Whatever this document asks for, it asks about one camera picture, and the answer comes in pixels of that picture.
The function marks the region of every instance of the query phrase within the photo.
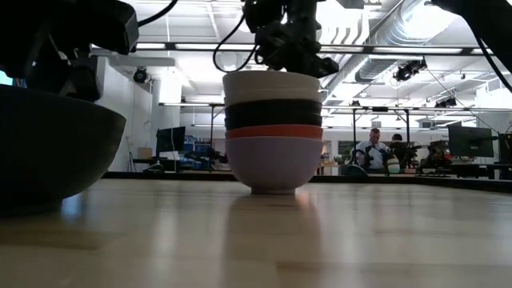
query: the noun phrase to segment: dark gray bowl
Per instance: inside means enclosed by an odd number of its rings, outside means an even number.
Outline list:
[[[93,103],[0,85],[0,210],[59,204],[93,185],[125,123]]]

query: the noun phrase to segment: stacked bowls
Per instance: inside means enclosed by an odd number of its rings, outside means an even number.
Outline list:
[[[255,194],[294,194],[322,153],[319,81],[277,71],[230,73],[222,81],[234,176]]]

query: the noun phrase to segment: black cable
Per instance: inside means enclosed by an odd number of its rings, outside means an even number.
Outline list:
[[[506,80],[505,76],[503,76],[500,69],[496,66],[496,63],[494,63],[494,60],[489,55],[489,52],[487,52],[487,48],[485,45],[483,45],[482,39],[476,34],[476,32],[472,29],[474,37],[477,39],[478,46],[482,50],[483,55],[486,57],[489,65],[493,68],[494,72],[498,76],[498,78],[502,81],[503,85],[512,93],[512,86],[509,84],[509,82]]]
[[[217,59],[215,56],[217,56],[217,52],[219,51],[219,49],[221,48],[222,45],[224,45],[224,43],[226,43],[226,41],[228,41],[231,36],[233,36],[233,34],[236,33],[236,31],[238,30],[238,28],[240,28],[240,26],[243,24],[244,20],[246,20],[246,16],[245,15],[242,15],[242,17],[240,18],[240,21],[238,22],[238,24],[232,29],[231,32],[228,33],[227,36],[224,37],[224,39],[217,45],[217,47],[215,47],[215,50],[214,50],[214,56],[213,56],[213,60],[214,60],[214,65],[215,65],[215,68],[217,68],[217,70],[220,70],[224,73],[231,73],[231,72],[238,72],[240,70],[242,70],[245,66],[247,66],[247,64],[249,64],[249,61],[250,59],[253,57],[254,55],[254,52],[256,52],[256,45],[254,45],[254,48],[252,49],[252,51],[249,53],[249,56],[247,57],[247,59],[244,61],[244,63],[237,69],[235,70],[232,70],[232,71],[226,71],[224,70],[223,68],[221,68],[218,64],[217,64]]]
[[[169,11],[171,11],[176,6],[176,3],[178,3],[178,0],[172,0],[169,3],[169,5],[167,5],[167,7],[162,9],[160,12],[156,13],[155,15],[153,15],[153,16],[151,16],[149,18],[146,18],[144,20],[139,21],[138,22],[138,26],[142,27],[144,25],[150,24],[151,22],[154,22],[154,21],[158,20],[163,15],[169,13]]]
[[[448,92],[448,94],[453,97],[455,99],[455,101],[458,102],[458,104],[460,104],[462,107],[468,109],[460,100],[458,100],[454,95],[452,95],[452,93],[439,81],[439,79],[437,77],[435,77],[434,74],[432,74],[432,72],[430,71],[430,69],[426,68],[427,71],[429,71],[430,75],[432,75],[432,77],[434,77],[435,81],[437,81],[439,83],[439,85],[441,85],[441,87],[446,91]],[[489,124],[487,124],[485,121],[483,121],[479,116],[476,115],[475,112],[471,111],[468,109],[468,111],[478,120],[480,120],[480,122],[482,122],[485,126],[489,127],[492,131],[496,132],[499,134],[499,132],[493,128],[492,126],[490,126]]]

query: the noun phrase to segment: white shirt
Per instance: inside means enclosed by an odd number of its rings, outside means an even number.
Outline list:
[[[373,145],[374,144],[370,140],[361,141],[356,146],[356,148],[359,149],[359,150],[365,151],[365,148],[367,148],[368,146],[373,146]],[[377,147],[377,148],[379,148],[381,150],[387,150],[387,146],[384,145],[384,143],[382,143],[382,142],[377,143],[377,145],[375,145],[375,147]],[[384,168],[384,161],[382,159],[382,154],[378,150],[371,149],[370,152],[369,152],[369,155],[374,158],[374,160],[370,161],[370,167],[369,167],[370,169],[382,169],[382,168]]]

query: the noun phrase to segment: pole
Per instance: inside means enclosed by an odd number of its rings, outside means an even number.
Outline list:
[[[355,111],[356,111],[356,110],[357,110],[357,109],[353,109],[353,110],[352,110],[352,119],[354,120],[354,124],[352,124],[352,125],[353,125],[353,127],[352,127],[352,128],[354,129],[354,155],[353,155],[353,156],[354,156],[354,158],[355,158],[355,150],[357,149],[357,143],[356,143],[356,130],[355,130],[355,123],[356,123],[356,121],[357,121],[357,119],[355,118]]]
[[[406,112],[406,127],[407,127],[407,146],[409,146],[410,143],[410,124],[409,124],[409,110],[405,109]]]
[[[211,155],[213,155],[213,151],[214,151],[214,119],[215,119],[215,116],[214,116],[214,109],[215,109],[215,106],[211,106],[211,124],[210,124],[210,153]],[[210,162],[210,173],[212,171],[212,158],[211,158],[211,155],[208,155],[208,161]]]

